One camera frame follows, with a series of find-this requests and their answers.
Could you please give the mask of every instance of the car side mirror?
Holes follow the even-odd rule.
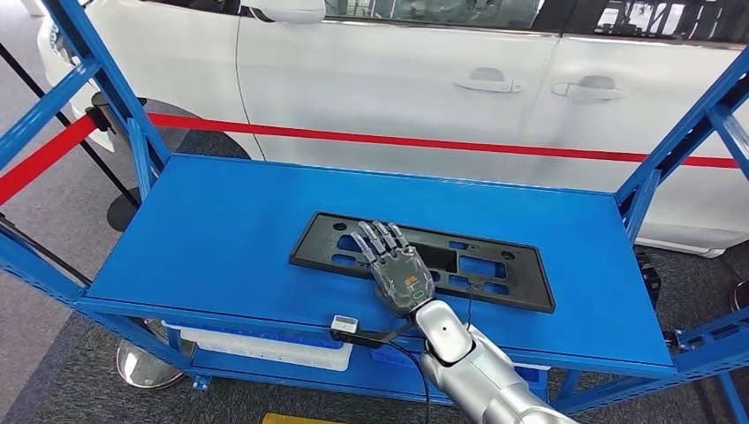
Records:
[[[288,24],[319,24],[325,18],[325,0],[245,0],[266,17]]]

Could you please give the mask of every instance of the car window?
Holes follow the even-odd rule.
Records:
[[[746,0],[580,0],[574,15],[565,32],[749,42]]]
[[[326,0],[325,3],[328,17],[531,29],[544,3],[555,1],[557,0]]]

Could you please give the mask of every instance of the blue shelf surface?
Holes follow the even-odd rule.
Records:
[[[474,301],[474,325],[539,365],[675,373],[608,193],[173,155],[81,303],[321,334],[335,314],[395,328],[371,282],[288,263],[317,211],[537,246],[556,311]],[[467,318],[466,299],[443,299]]]

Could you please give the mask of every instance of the blue shelf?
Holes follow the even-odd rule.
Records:
[[[367,281],[289,265],[317,211],[537,246],[556,311],[473,302],[477,327],[531,363],[675,373],[608,193],[174,155],[79,303],[318,335],[334,314],[397,326]],[[466,318],[465,299],[444,299]]]
[[[419,402],[424,400],[424,385],[416,367],[404,367],[376,360],[372,358],[369,349],[361,346],[354,346],[349,367],[345,371],[302,367],[202,349],[198,349],[193,355],[193,370],[204,375],[255,382],[272,382]],[[530,377],[531,390],[545,399],[546,371],[523,368],[520,373],[524,378]],[[451,403],[447,395],[431,383],[429,394],[432,401],[437,404]]]

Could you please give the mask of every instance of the yellow tape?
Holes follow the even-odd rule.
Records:
[[[333,421],[312,420],[310,418],[292,417],[278,413],[266,413],[262,417],[262,424],[342,424]]]

